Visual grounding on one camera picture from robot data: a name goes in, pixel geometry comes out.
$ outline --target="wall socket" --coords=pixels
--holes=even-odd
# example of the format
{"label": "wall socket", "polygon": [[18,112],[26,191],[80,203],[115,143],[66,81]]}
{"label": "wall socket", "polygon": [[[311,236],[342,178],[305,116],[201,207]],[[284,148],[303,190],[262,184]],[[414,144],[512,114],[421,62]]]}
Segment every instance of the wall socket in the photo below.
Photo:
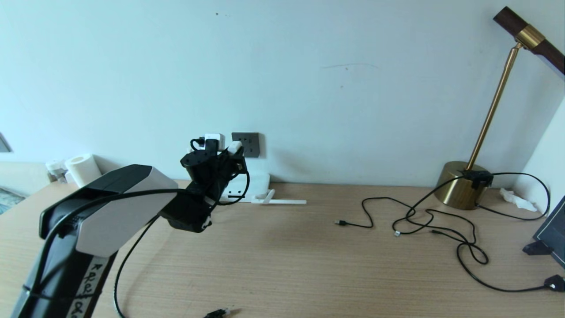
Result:
{"label": "wall socket", "polygon": [[233,132],[233,141],[241,141],[244,146],[244,157],[257,158],[260,154],[258,132]]}

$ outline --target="black cable clip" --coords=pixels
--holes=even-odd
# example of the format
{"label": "black cable clip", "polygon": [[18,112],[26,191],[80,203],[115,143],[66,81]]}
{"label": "black cable clip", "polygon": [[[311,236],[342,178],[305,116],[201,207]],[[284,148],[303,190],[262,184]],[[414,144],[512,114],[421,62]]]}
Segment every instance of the black cable clip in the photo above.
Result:
{"label": "black cable clip", "polygon": [[490,187],[493,183],[493,174],[486,170],[462,170],[460,172],[463,175],[463,178],[473,181],[473,184],[471,185],[473,189],[478,189],[481,184],[484,184],[485,187]]}

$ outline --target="wooden tabletop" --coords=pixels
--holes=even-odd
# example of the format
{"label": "wooden tabletop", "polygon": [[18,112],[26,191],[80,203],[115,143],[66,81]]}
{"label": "wooden tabletop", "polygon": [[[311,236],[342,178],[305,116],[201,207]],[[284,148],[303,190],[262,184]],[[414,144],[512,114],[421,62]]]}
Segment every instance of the wooden tabletop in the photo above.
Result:
{"label": "wooden tabletop", "polygon": [[[561,293],[501,293],[474,281],[458,263],[457,243],[449,238],[428,230],[395,237],[390,226],[406,213],[398,204],[369,202],[373,229],[333,223],[368,223],[360,207],[365,197],[392,196],[413,204],[427,188],[284,183],[273,188],[279,198],[307,199],[308,204],[218,207],[214,224],[200,234],[158,220],[124,267],[118,293],[126,316],[202,318],[222,307],[239,309],[235,318],[565,316]],[[10,316],[42,246],[39,214],[72,191],[73,186],[53,183],[0,216],[0,317]],[[483,204],[535,215],[504,203],[494,190]],[[475,263],[467,251],[464,259],[494,286],[534,287],[563,274],[550,256],[521,251],[542,220],[455,210],[433,197],[421,207],[454,212],[477,225],[479,246],[490,263]],[[434,224],[471,235],[469,225],[453,217],[438,214]],[[112,286],[134,239],[118,253],[95,317],[117,316]]]}

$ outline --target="brass lamp base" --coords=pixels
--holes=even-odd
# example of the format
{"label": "brass lamp base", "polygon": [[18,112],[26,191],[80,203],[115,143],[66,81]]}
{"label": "brass lamp base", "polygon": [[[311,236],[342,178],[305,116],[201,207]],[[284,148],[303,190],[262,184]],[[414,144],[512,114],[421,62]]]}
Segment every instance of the brass lamp base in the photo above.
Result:
{"label": "brass lamp base", "polygon": [[[466,167],[467,163],[463,161],[450,161],[446,163],[437,181],[437,185],[439,186],[449,179],[461,176],[462,173],[460,171],[465,170]],[[486,169],[479,165],[474,165],[473,170],[482,171]],[[487,187],[484,184],[480,184],[477,189],[473,189],[471,187],[472,184],[470,180],[463,178],[457,179],[441,187],[434,194],[439,201],[452,208],[473,210],[475,209],[475,204],[482,199]]]}

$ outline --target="brass lamp pole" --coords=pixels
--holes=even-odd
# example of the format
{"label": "brass lamp pole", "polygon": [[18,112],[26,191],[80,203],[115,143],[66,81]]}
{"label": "brass lamp pole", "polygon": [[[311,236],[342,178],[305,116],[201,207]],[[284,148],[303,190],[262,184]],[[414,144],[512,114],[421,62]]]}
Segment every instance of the brass lamp pole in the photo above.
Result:
{"label": "brass lamp pole", "polygon": [[[533,26],[526,23],[520,16],[505,7],[500,11],[494,20],[507,30],[516,39],[516,46],[514,46],[504,65],[502,76],[498,82],[498,87],[494,93],[493,101],[490,104],[490,109],[486,115],[485,122],[479,134],[479,138],[475,144],[475,148],[469,158],[468,162],[464,161],[450,161],[444,165],[444,168],[437,181],[437,185],[447,182],[450,179],[462,176],[464,171],[483,171],[486,170],[479,165],[475,165],[477,156],[486,137],[490,123],[494,117],[494,112],[502,97],[502,92],[508,81],[510,71],[518,56],[518,50],[524,47],[532,53],[545,57],[553,66],[555,66],[562,74],[565,75],[565,57],[558,49],[556,49],[546,38]],[[484,183],[476,184],[473,187],[473,182],[466,178],[461,178],[452,181],[451,183],[443,186],[434,194],[444,204],[457,209],[471,210],[474,209],[476,204],[481,200],[483,193],[487,189]]]}

